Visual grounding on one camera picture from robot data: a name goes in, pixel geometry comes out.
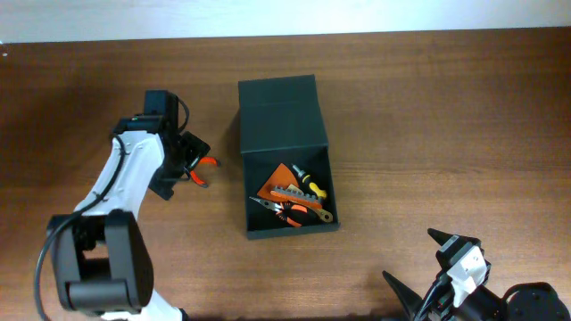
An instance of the screwdriver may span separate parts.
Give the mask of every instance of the screwdriver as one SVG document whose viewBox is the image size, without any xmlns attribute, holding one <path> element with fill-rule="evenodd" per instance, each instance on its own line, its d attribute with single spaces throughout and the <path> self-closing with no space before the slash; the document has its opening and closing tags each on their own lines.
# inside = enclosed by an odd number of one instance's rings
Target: screwdriver
<svg viewBox="0 0 571 321">
<path fill-rule="evenodd" d="M 295 172 L 297 173 L 297 177 L 302 180 L 302 184 L 307 187 L 310 191 L 315 193 L 319 199 L 325 200 L 327 198 L 327 192 L 320 189 L 317 184 L 311 181 L 310 175 L 306 174 L 305 171 L 301 170 L 295 164 L 292 164 Z"/>
</svg>

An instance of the yellow screwdriver handle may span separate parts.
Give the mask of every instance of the yellow screwdriver handle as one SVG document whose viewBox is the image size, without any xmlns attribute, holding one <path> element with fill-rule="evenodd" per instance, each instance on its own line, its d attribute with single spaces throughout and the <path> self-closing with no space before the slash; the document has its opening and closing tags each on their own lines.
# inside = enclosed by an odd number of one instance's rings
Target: yellow screwdriver handle
<svg viewBox="0 0 571 321">
<path fill-rule="evenodd" d="M 327 198 L 327 192 L 324 191 L 324 190 L 322 190 L 322 189 L 319 189 L 319 187 L 318 187 L 317 184 L 311 182 L 311 183 L 310 183 L 310 189 L 311 189 L 311 191 L 313 191 L 313 193 L 315 193 L 318 197 L 321 197 L 321 198 L 323 198 L 324 200 Z"/>
</svg>

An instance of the white wall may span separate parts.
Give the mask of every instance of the white wall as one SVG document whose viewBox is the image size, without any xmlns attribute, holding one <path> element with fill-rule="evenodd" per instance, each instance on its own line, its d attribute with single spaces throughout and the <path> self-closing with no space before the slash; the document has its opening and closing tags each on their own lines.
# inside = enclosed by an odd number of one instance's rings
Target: white wall
<svg viewBox="0 0 571 321">
<path fill-rule="evenodd" d="M 571 25 L 571 0 L 0 0 L 5 43 Z"/>
</svg>

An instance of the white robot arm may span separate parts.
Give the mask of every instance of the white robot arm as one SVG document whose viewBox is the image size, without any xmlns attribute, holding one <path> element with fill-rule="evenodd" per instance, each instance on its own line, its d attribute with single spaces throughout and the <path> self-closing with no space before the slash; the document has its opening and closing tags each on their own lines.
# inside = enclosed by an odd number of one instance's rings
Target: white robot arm
<svg viewBox="0 0 571 321">
<path fill-rule="evenodd" d="M 178 125 L 174 94 L 147 91 L 145 111 L 122 119 L 114 129 L 112 153 L 87 197 L 70 215 L 52 217 L 35 278 L 36 304 L 39 273 L 50 249 L 60 303 L 105 320 L 186 320 L 184 310 L 172 307 L 153 288 L 153 265 L 137 226 L 147 187 L 164 200 L 172 187 L 210 150 Z M 88 259 L 84 251 L 106 246 L 107 258 Z"/>
</svg>

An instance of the orange pliers handle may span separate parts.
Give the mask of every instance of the orange pliers handle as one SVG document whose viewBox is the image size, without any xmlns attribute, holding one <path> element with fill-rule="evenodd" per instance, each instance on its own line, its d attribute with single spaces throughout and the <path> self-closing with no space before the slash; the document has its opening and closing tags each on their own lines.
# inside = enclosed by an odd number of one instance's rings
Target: orange pliers handle
<svg viewBox="0 0 571 321">
<path fill-rule="evenodd" d="M 288 203 L 281 203 L 280 204 L 282 206 L 282 209 L 285 210 L 299 210 L 300 212 L 306 213 L 307 214 L 307 208 L 305 206 L 302 205 L 298 205 L 298 204 L 294 204 L 292 206 L 289 206 Z M 276 213 L 276 215 L 281 218 L 282 220 L 284 220 L 285 222 L 287 222 L 287 224 L 293 226 L 293 227 L 300 227 L 302 224 L 294 221 L 293 219 L 291 219 L 290 217 L 288 217 L 287 215 L 284 214 L 284 210 L 279 211 L 278 213 Z"/>
<path fill-rule="evenodd" d="M 212 164 L 212 165 L 216 165 L 216 167 L 220 167 L 220 161 L 215 159 L 214 157 L 202 157 L 199 161 L 198 161 L 198 165 L 200 164 Z M 194 170 L 190 171 L 190 178 L 193 180 L 193 182 L 195 182 L 197 185 L 199 185 L 200 187 L 208 187 L 208 183 L 206 183 L 205 181 L 201 180 L 196 173 L 194 172 Z"/>
</svg>

